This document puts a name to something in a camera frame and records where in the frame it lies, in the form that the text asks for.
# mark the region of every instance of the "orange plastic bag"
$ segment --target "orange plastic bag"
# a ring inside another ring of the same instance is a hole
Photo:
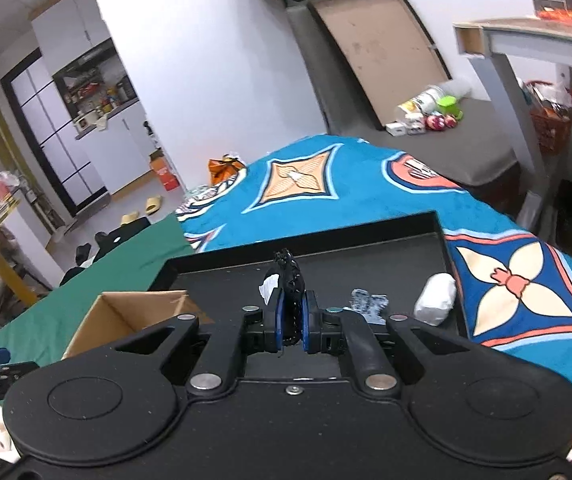
[[[243,170],[245,164],[236,157],[224,155],[221,160],[211,158],[208,161],[208,171],[210,171],[210,185],[214,186],[223,182],[236,174],[239,170]]]

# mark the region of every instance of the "table leg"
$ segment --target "table leg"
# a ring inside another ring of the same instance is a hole
[[[0,253],[0,278],[2,281],[15,293],[15,295],[26,306],[33,306],[37,303],[38,298],[35,294],[17,275],[6,259]]]
[[[532,231],[549,198],[550,179],[539,150],[528,104],[505,54],[471,57],[470,63],[481,80],[521,167],[528,189],[517,224]]]

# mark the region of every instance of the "white cabinet door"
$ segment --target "white cabinet door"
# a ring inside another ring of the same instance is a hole
[[[108,32],[108,27],[106,27],[106,22],[104,22],[99,12],[97,0],[75,0],[75,3],[93,46],[111,37],[111,33]]]
[[[32,21],[51,74],[92,48],[75,0],[61,0]]]
[[[110,194],[150,171],[148,161],[125,128],[120,115],[108,119],[105,130],[95,128],[77,140]]]
[[[116,118],[122,120],[132,140],[135,141],[135,144],[137,144],[140,149],[140,153],[146,157],[146,160],[149,160],[148,157],[155,151],[155,145],[150,137],[148,137],[148,130],[144,127],[146,112],[142,104],[137,102],[130,105],[118,113]]]

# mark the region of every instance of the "black tray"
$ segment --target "black tray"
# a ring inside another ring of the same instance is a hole
[[[348,306],[354,288],[388,297],[390,314],[413,314],[426,281],[452,272],[435,212],[356,225],[168,260],[149,290],[187,290],[215,322],[244,305],[264,306],[259,294],[275,252],[297,258],[306,288],[320,308]],[[468,337],[459,298],[441,328]]]

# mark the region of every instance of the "cardboard board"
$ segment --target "cardboard board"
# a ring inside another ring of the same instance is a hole
[[[103,292],[77,328],[62,359],[117,341],[179,314],[194,314],[200,323],[213,322],[185,290]]]
[[[381,125],[398,105],[449,77],[405,0],[311,0],[335,38]]]

